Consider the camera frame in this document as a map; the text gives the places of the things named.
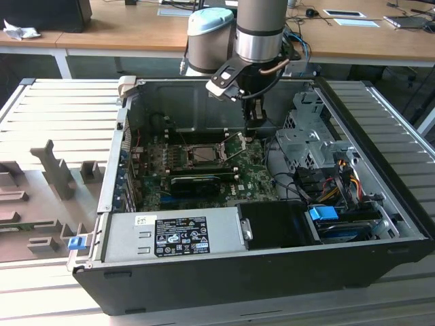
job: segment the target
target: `computer mouse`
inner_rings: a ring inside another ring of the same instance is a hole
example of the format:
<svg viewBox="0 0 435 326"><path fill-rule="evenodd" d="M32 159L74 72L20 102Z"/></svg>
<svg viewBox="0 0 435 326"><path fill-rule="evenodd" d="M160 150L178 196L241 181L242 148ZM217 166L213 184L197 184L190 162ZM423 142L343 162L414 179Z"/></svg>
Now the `computer mouse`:
<svg viewBox="0 0 435 326"><path fill-rule="evenodd" d="M308 18L316 17L318 15L319 15L319 12L317 10L314 10L311 8L307 9L305 12L305 16Z"/></svg>
<svg viewBox="0 0 435 326"><path fill-rule="evenodd" d="M435 22L429 22L424 25L423 30L428 33L435 33Z"/></svg>

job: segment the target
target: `motherboard chip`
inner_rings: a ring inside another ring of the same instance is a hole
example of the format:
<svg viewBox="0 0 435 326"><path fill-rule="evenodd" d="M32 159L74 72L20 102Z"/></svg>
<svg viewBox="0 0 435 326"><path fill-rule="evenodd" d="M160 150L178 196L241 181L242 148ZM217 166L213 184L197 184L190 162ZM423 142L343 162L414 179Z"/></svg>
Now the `motherboard chip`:
<svg viewBox="0 0 435 326"><path fill-rule="evenodd" d="M213 146L193 147L192 156L195 164L219 163L218 154Z"/></svg>

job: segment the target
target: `paper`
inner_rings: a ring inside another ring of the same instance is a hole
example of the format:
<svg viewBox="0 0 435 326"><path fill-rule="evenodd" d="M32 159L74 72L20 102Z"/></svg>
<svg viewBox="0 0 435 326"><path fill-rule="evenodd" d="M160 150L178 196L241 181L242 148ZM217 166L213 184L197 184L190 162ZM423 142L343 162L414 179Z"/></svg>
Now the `paper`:
<svg viewBox="0 0 435 326"><path fill-rule="evenodd" d="M230 6L230 7L238 7L239 6L239 2L238 1L230 1L230 0L226 0L225 4Z"/></svg>
<svg viewBox="0 0 435 326"><path fill-rule="evenodd" d="M341 26L379 27L379 25L376 22L373 22L371 20L341 19L341 18L335 18L334 20L336 21L337 24Z"/></svg>
<svg viewBox="0 0 435 326"><path fill-rule="evenodd" d="M6 20L4 20L4 23L5 28L3 29L3 32L5 32L7 36L11 37L12 39L21 41L22 39L30 39L41 36L41 34L39 34L33 27L17 27L9 24Z"/></svg>
<svg viewBox="0 0 435 326"><path fill-rule="evenodd" d="M135 217L135 225L154 225L157 220L157 215L137 215Z"/></svg>

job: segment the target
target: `white sticker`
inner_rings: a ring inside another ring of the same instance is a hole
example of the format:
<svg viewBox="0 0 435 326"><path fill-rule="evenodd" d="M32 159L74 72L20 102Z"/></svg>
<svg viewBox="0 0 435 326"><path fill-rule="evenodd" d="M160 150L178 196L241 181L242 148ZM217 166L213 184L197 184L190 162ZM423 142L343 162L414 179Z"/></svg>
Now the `white sticker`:
<svg viewBox="0 0 435 326"><path fill-rule="evenodd" d="M20 231L18 228L0 228L0 232L17 232Z"/></svg>
<svg viewBox="0 0 435 326"><path fill-rule="evenodd" d="M360 26L360 27L379 27L376 22L362 19L342 19L334 18L337 24L341 26Z"/></svg>
<svg viewBox="0 0 435 326"><path fill-rule="evenodd" d="M232 7L238 7L239 6L239 2L238 1L225 0L225 4L226 5L230 5Z"/></svg>
<svg viewBox="0 0 435 326"><path fill-rule="evenodd" d="M135 217L135 225L154 225L157 215L137 215Z"/></svg>

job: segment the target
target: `blue latch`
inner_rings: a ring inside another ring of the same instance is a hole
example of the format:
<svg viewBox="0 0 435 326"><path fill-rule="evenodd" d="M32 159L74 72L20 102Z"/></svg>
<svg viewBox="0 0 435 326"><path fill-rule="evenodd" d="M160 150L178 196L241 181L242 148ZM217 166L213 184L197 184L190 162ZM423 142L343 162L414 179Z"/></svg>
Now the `blue latch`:
<svg viewBox="0 0 435 326"><path fill-rule="evenodd" d="M73 236L69 239L68 249L69 250L84 250L86 249L86 239L87 236Z"/></svg>
<svg viewBox="0 0 435 326"><path fill-rule="evenodd" d="M317 219L321 221L325 219L338 219L337 212L332 206L315 206L310 209L310 215L313 221Z"/></svg>

